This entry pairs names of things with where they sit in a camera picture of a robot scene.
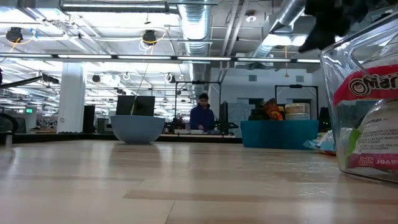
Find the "teal container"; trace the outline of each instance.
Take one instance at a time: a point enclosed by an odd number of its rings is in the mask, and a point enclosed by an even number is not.
[[[311,150],[303,144],[318,137],[318,121],[241,121],[244,147]]]

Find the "table surface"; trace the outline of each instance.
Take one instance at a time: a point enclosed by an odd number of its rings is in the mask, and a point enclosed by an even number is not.
[[[3,224],[392,224],[396,187],[349,177],[312,151],[88,140],[0,148]]]

